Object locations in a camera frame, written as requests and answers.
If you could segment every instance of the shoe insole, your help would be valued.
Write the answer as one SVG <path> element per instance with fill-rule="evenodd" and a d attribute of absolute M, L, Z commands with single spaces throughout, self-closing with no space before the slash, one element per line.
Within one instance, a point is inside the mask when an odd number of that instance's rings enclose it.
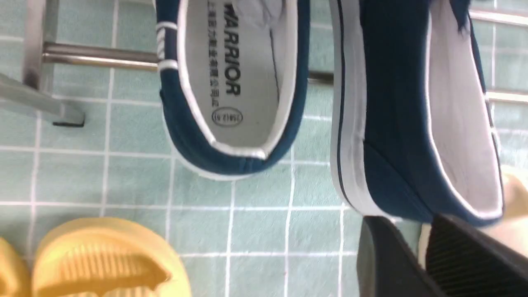
<path fill-rule="evenodd" d="M 279 102 L 271 30 L 238 18 L 232 1 L 190 0 L 185 35 L 192 93 L 216 141 L 260 147 Z"/>

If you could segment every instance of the white rubber sole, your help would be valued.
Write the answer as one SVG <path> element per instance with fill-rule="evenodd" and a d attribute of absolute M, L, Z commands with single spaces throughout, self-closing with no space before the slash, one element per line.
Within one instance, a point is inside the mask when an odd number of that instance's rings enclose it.
<path fill-rule="evenodd" d="M 372 199 L 365 177 L 366 74 L 359 0 L 330 0 L 330 9 L 335 57 L 332 180 L 340 196 L 360 214 L 392 218 Z"/>

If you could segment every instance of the yellow slipper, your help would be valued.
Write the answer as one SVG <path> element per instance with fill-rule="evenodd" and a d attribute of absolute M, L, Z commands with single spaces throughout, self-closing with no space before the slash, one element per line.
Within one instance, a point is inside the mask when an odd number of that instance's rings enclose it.
<path fill-rule="evenodd" d="M 149 229 L 116 218 L 78 219 L 49 232 L 33 269 L 33 297 L 190 297 L 185 268 Z"/>
<path fill-rule="evenodd" d="M 26 264 L 3 238 L 0 238 L 0 296 L 30 296 L 30 274 Z"/>

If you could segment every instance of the metal bar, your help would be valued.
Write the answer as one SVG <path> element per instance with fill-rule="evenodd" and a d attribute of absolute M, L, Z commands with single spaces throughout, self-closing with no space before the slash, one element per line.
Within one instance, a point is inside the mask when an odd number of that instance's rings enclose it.
<path fill-rule="evenodd" d="M 22 83 L 0 75 L 0 101 L 5 109 L 36 116 L 54 125 L 82 127 L 84 113 L 53 99 L 53 64 L 44 64 L 45 41 L 54 41 L 57 34 L 59 0 L 27 0 L 24 37 Z"/>
<path fill-rule="evenodd" d="M 82 47 L 59 43 L 46 43 L 44 45 L 44 62 L 157 71 L 157 55 L 154 53 Z M 334 74 L 331 72 L 310 71 L 308 82 L 319 85 L 333 85 Z M 487 95 L 491 101 L 528 103 L 528 94 L 522 92 L 512 93 L 502 90 L 489 90 Z"/>

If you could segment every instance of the tiled floor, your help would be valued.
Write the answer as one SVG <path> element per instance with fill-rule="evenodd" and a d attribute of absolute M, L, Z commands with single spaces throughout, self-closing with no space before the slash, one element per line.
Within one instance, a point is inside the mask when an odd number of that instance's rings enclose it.
<path fill-rule="evenodd" d="M 493 7 L 493 2 L 477 2 Z M 527 9 L 524 0 L 495 1 Z M 312 0 L 310 68 L 333 68 L 327 0 Z M 0 72 L 20 79 L 25 0 L 0 0 Z M 155 50 L 149 0 L 62 0 L 59 41 Z M 528 90 L 528 30 L 476 24 L 489 86 Z M 31 261 L 53 227 L 79 217 L 137 221 L 181 254 L 194 296 L 356 296 L 361 217 L 329 174 L 332 89 L 310 86 L 289 155 L 238 182 L 184 169 L 165 137 L 156 73 L 57 65 L 54 95 L 82 129 L 0 110 L 0 236 Z M 495 106 L 503 163 L 528 169 L 528 106 Z M 418 225 L 398 226 L 413 248 Z"/>

